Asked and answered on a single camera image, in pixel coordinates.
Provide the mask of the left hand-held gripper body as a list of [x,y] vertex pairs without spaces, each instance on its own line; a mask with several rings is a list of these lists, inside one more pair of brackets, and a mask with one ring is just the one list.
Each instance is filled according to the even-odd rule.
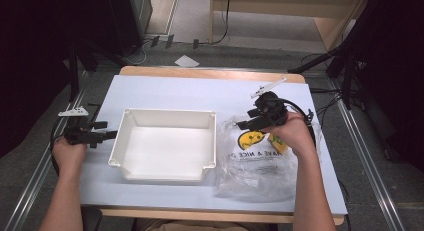
[[63,111],[59,117],[67,117],[63,136],[71,145],[88,144],[91,148],[97,147],[96,135],[92,132],[94,122],[88,120],[88,111],[83,107]]

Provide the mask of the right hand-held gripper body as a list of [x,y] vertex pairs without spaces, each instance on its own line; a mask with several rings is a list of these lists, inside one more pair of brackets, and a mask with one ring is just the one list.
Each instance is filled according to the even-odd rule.
[[264,122],[264,128],[269,126],[281,126],[287,121],[287,108],[284,100],[280,99],[271,89],[285,82],[282,78],[265,86],[261,86],[257,91],[251,94],[251,98],[257,98],[254,103],[255,108],[262,111],[262,115],[252,119],[260,119]]

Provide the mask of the clear plastic bag yellow print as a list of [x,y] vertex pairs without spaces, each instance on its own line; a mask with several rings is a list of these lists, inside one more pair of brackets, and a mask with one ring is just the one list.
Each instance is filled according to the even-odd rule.
[[[311,138],[321,132],[302,117]],[[277,136],[241,130],[236,123],[247,117],[232,116],[217,130],[215,193],[246,202],[287,201],[296,197],[298,159]],[[320,162],[319,139],[313,139]]]

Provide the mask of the person's left hand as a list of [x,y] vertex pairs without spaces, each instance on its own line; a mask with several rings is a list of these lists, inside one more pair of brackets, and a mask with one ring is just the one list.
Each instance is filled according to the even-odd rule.
[[59,168],[60,178],[79,177],[86,156],[86,144],[70,144],[65,137],[59,138],[53,146],[53,158]]

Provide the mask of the person's right hand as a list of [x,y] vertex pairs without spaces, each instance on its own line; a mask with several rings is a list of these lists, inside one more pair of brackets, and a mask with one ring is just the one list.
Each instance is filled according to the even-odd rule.
[[293,149],[298,158],[317,157],[314,141],[299,113],[289,112],[285,124],[264,128],[263,132],[277,136]]

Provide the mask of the black tripod stand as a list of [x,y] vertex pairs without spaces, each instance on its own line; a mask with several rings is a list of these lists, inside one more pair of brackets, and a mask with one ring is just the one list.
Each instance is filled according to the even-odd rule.
[[359,50],[364,44],[366,26],[371,23],[377,3],[378,0],[366,1],[351,31],[338,46],[325,54],[321,54],[306,64],[297,68],[288,69],[287,72],[290,74],[301,74],[318,64],[324,63],[328,59],[332,59],[330,65],[326,69],[326,74],[329,78],[337,78],[341,72],[344,72],[344,79],[341,86],[341,98],[345,106],[351,109],[350,92],[353,73],[359,58]]
[[119,67],[128,65],[128,62],[125,62],[122,58],[112,54],[93,41],[83,38],[74,39],[69,46],[68,58],[71,88],[69,97],[70,102],[75,101],[77,95],[80,93],[78,63],[81,63],[86,71],[96,71],[98,62],[94,57],[95,53],[102,55]]

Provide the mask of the white plastic bin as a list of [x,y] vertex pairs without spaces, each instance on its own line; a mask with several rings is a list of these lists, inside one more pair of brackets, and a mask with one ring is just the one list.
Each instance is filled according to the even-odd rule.
[[216,167],[216,113],[127,109],[108,165],[126,180],[201,181]]

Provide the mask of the wooden table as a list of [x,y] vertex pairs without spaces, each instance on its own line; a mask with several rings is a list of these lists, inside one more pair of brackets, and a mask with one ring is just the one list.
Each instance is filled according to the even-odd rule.
[[[243,112],[250,106],[249,93],[261,85],[278,81],[279,94],[304,108],[314,104],[305,78],[300,74],[248,72],[245,70],[179,67],[126,66],[113,79],[99,116],[112,127],[126,107],[165,107],[213,110],[219,118]],[[163,218],[199,221],[241,221],[284,224],[293,221],[294,201],[249,203],[213,195],[214,173],[201,182],[171,185],[126,181],[100,161],[105,173],[93,187],[98,194],[85,195],[82,202],[100,208],[105,216]]]

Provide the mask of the pale blue table mat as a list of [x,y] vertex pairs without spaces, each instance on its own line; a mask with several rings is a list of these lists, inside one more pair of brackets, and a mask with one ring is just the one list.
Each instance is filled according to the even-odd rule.
[[290,214],[294,200],[214,191],[217,125],[253,107],[260,81],[117,75],[98,118],[116,132],[87,151],[81,202],[108,209]]

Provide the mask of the white paper sheet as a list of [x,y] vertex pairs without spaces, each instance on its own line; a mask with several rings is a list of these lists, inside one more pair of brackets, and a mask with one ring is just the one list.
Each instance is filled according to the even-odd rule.
[[180,67],[191,68],[191,67],[197,67],[199,65],[199,62],[195,61],[194,59],[186,55],[183,55],[175,61],[175,64]]

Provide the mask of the black cabinet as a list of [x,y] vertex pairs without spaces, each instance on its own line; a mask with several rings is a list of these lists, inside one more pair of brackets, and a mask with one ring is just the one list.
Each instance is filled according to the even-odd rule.
[[111,52],[130,55],[142,45],[152,12],[151,0],[105,0],[102,42]]

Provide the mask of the metal floor rail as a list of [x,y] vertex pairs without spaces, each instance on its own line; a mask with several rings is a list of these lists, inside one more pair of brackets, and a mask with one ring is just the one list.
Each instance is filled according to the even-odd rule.
[[[77,82],[80,90],[76,93],[74,100],[67,104],[66,109],[75,108],[80,105],[86,91],[87,83],[90,81],[90,77],[91,74],[88,71],[83,71],[81,73],[81,76]],[[21,228],[23,227],[23,224],[42,188],[42,185],[51,167],[50,143],[47,143],[29,182],[20,195],[20,198],[11,217],[9,218],[4,231],[21,231]]]
[[382,177],[374,163],[368,146],[356,123],[354,115],[342,101],[337,102],[337,106],[342,115],[344,123],[351,136],[355,150],[359,156],[364,172],[370,182],[371,188],[376,197],[377,203],[386,220],[389,231],[407,231],[399,215],[393,199],[384,184]]

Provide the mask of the wooden furniture frame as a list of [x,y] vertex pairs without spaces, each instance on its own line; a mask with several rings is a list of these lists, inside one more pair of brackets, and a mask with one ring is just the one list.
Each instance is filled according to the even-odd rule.
[[367,0],[210,0],[209,42],[212,42],[213,12],[312,17],[327,51],[338,46],[348,24],[357,19]]

